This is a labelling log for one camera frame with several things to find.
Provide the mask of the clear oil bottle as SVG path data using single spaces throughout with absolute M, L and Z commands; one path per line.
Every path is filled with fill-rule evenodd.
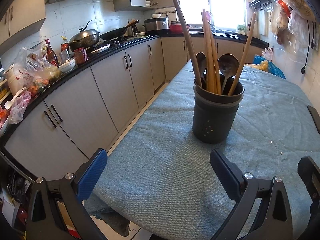
M 61 58 L 61 63 L 67 62 L 71 57 L 69 54 L 69 42 L 67 40 L 67 37 L 61 36 L 62 38 L 62 43 L 61 43 L 61 53 L 60 53 L 60 58 Z

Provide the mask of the upper wall cabinets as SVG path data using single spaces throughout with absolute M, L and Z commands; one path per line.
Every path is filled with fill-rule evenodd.
M 45 0 L 14 0 L 1 19 L 1 54 L 40 31 L 45 20 Z

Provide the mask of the black utensil holder cup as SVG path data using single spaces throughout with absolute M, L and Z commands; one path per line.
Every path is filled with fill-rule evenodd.
M 195 137 L 208 144 L 218 144 L 226 140 L 244 97 L 244 91 L 243 85 L 239 82 L 232 95 L 218 95 L 202 89 L 194 82 L 192 131 Z

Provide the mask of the long curved wooden stick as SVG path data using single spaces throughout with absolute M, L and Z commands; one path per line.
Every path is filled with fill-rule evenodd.
M 192 40 L 191 40 L 191 35 L 189 33 L 189 29 L 187 27 L 187 24 L 185 22 L 180 4 L 178 2 L 178 0 L 172 0 L 174 3 L 174 6 L 176 8 L 176 12 L 178 14 L 178 18 L 180 20 L 180 24 L 182 26 L 182 30 L 183 30 L 183 35 L 187 44 L 187 49 L 189 51 L 189 57 L 191 59 L 192 62 L 192 66 L 193 66 L 193 71 L 195 74 L 195 79 L 196 79 L 196 83 L 202 87 L 202 81 L 201 81 L 201 76 L 200 76 L 200 70 L 199 70 L 199 65 L 197 62 L 197 58 L 194 52 L 194 48 L 193 48 L 193 44 L 192 44 Z

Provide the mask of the plastic bag with groceries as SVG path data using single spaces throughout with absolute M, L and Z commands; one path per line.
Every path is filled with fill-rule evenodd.
M 13 73 L 20 85 L 35 98 L 60 76 L 59 68 L 43 57 L 41 50 L 21 48 L 14 61 Z

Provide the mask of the white plastic spoon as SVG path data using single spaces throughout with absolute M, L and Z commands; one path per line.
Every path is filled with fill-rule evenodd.
M 4 104 L 4 107 L 5 107 L 5 109 L 6 109 L 7 111 L 8 111 L 9 109 L 11 109 L 11 107 L 12 107 L 14 101 L 16 100 L 16 98 L 17 98 L 18 96 L 20 96 L 25 90 L 26 90 L 25 87 L 21 88 L 21 89 L 13 96 L 13 98 L 12 98 L 11 100 L 7 101 L 7 102 Z

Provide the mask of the dark sauce bottle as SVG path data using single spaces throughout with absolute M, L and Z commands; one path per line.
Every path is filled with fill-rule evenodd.
M 52 65 L 55 65 L 55 66 L 58 67 L 59 66 L 59 62 L 58 62 L 58 59 L 57 59 L 57 55 L 53 51 L 52 46 L 50 45 L 50 40 L 46 39 L 45 42 L 46 42 L 46 45 L 47 45 L 47 61 L 49 63 L 51 63 Z

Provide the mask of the white bowl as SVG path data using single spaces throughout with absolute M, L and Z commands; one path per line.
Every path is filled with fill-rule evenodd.
M 59 66 L 59 70 L 64 74 L 70 72 L 75 67 L 75 59 L 67 60 L 65 63 Z

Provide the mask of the kitchen base cabinets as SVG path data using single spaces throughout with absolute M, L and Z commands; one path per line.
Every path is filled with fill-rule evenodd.
M 31 179 L 58 179 L 121 132 L 188 62 L 182 36 L 154 36 L 111 48 L 31 100 L 1 137 L 1 157 Z

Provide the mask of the pink plastic bag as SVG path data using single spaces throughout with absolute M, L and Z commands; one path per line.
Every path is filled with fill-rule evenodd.
M 9 114 L 9 124 L 18 124 L 23 120 L 25 110 L 31 100 L 31 92 L 25 90 L 20 96 L 18 96 L 11 109 Z

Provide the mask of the hanging plastic bags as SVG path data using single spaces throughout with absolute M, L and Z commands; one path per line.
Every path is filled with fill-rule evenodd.
M 316 18 L 304 0 L 274 0 L 269 30 L 279 45 L 305 49 L 316 35 Z

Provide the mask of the black chair back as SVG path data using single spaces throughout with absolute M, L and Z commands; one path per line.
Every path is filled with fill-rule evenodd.
M 320 116 L 319 116 L 317 110 L 310 105 L 307 105 L 307 108 L 308 108 L 308 111 L 313 119 L 313 122 L 315 123 L 317 132 L 320 133 Z

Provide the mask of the steel pot with lid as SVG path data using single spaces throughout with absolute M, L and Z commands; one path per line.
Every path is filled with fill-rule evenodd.
M 99 42 L 100 33 L 95 29 L 87 29 L 90 22 L 91 20 L 87 22 L 85 27 L 79 29 L 79 33 L 72 36 L 69 40 L 69 48 L 72 52 L 75 52 L 79 48 L 87 49 Z

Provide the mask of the black wok pan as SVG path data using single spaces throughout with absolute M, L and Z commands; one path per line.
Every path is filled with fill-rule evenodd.
M 127 28 L 129 28 L 139 22 L 140 22 L 140 20 L 133 20 L 122 28 L 114 29 L 114 30 L 106 32 L 104 34 L 100 34 L 100 38 L 104 41 L 110 41 L 112 39 L 119 38 L 125 34 L 125 32 L 127 31 Z

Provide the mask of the blue plastic bag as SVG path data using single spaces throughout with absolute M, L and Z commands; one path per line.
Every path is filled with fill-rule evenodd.
M 274 63 L 268 61 L 266 58 L 260 55 L 254 56 L 253 63 L 261 65 L 260 69 L 263 71 L 269 72 L 270 74 L 286 79 L 281 69 L 279 69 Z

